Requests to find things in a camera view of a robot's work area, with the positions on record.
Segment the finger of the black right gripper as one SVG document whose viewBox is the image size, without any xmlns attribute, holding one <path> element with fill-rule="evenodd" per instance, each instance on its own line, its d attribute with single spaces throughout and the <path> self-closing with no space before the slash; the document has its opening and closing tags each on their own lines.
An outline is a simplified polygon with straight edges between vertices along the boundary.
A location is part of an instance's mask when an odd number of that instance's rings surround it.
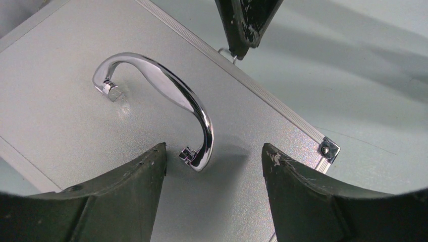
<svg viewBox="0 0 428 242">
<path fill-rule="evenodd" d="M 257 48 L 283 0 L 216 0 L 216 6 L 233 59 L 243 60 Z"/>
</svg>

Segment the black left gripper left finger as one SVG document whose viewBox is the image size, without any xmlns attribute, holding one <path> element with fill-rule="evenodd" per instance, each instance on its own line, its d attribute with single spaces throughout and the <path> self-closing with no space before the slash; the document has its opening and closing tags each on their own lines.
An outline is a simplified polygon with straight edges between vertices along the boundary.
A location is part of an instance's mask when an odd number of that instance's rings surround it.
<svg viewBox="0 0 428 242">
<path fill-rule="evenodd" d="M 165 143 L 61 192 L 1 193 L 1 241 L 150 241 L 167 169 Z"/>
</svg>

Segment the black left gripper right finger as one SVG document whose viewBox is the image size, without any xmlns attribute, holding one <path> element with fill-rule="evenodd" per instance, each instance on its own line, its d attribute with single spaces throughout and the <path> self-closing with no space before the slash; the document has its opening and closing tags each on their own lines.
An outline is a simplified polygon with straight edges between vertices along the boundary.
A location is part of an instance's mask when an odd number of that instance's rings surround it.
<svg viewBox="0 0 428 242">
<path fill-rule="evenodd" d="M 393 195 L 357 187 L 270 143 L 261 162 L 278 241 L 427 241 L 427 189 Z"/>
</svg>

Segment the silver metal case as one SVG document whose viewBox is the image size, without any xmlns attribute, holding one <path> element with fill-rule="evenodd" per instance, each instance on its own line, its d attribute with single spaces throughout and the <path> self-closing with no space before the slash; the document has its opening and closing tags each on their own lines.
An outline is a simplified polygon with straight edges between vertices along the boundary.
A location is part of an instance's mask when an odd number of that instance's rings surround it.
<svg viewBox="0 0 428 242">
<path fill-rule="evenodd" d="M 195 116 L 130 64 L 111 102 L 92 76 L 108 57 L 158 61 L 198 96 L 211 119 L 211 160 Z M 261 151 L 271 143 L 313 169 L 330 167 L 324 135 L 151 1 L 52 1 L 1 39 L 1 157 L 41 192 L 84 182 L 164 142 L 168 170 L 153 241 L 267 241 L 274 233 Z"/>
</svg>

